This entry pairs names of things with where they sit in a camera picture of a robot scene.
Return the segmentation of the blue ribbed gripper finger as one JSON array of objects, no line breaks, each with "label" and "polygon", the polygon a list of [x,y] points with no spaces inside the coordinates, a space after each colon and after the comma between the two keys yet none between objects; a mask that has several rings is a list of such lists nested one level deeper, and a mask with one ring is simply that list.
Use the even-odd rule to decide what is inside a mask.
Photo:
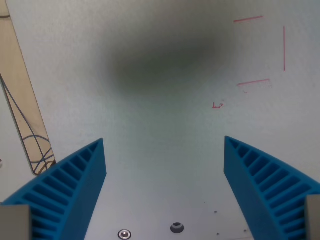
[{"label": "blue ribbed gripper finger", "polygon": [[255,240],[307,239],[305,199],[319,182],[229,136],[223,171]]},{"label": "blue ribbed gripper finger", "polygon": [[59,161],[2,204],[30,207],[33,240],[83,240],[106,175],[100,138]]}]

